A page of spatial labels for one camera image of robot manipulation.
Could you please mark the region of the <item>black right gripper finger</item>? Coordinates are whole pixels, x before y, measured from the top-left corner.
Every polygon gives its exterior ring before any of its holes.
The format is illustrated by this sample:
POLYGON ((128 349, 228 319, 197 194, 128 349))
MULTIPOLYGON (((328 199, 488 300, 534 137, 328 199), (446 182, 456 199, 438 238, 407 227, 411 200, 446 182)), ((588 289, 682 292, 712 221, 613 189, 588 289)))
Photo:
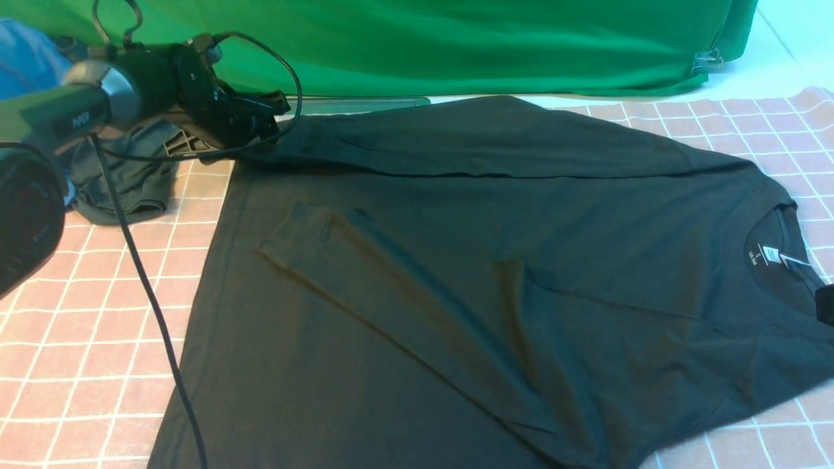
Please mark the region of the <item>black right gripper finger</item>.
POLYGON ((834 284, 824 285, 816 290, 815 306, 817 320, 834 326, 834 284))

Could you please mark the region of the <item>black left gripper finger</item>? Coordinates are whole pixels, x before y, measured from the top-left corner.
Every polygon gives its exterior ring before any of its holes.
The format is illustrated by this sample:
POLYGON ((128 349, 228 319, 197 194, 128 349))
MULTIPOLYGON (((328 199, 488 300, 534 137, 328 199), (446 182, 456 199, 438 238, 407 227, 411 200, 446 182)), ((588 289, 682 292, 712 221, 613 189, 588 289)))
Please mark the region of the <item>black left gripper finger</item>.
POLYGON ((290 111, 288 98, 280 89, 271 92, 247 92, 227 88, 225 95, 232 115, 278 116, 286 115, 290 111))

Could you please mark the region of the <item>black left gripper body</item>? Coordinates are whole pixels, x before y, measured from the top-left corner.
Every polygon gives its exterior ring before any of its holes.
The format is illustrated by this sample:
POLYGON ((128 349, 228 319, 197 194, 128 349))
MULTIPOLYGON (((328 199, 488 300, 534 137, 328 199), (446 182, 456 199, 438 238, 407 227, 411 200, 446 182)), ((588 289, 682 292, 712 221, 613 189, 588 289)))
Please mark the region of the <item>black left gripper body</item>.
POLYGON ((183 44, 171 63, 178 86, 179 115, 173 124, 218 150, 250 145, 278 133, 275 116, 232 115, 225 89, 232 88, 214 73, 206 50, 183 44))

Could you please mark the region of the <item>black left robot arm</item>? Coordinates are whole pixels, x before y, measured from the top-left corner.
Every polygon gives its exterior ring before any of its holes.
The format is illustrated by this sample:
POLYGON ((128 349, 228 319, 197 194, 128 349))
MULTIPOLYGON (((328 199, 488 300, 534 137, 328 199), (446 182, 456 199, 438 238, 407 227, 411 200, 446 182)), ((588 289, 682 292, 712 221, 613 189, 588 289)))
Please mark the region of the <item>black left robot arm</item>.
POLYGON ((184 44, 112 46, 76 63, 65 83, 2 103, 2 294, 40 270, 65 228, 68 193, 60 154, 86 137, 121 137, 162 118, 204 143, 171 161, 234 158, 276 143, 288 130, 277 116, 301 105, 280 90, 242 92, 215 74, 220 42, 232 33, 184 44))

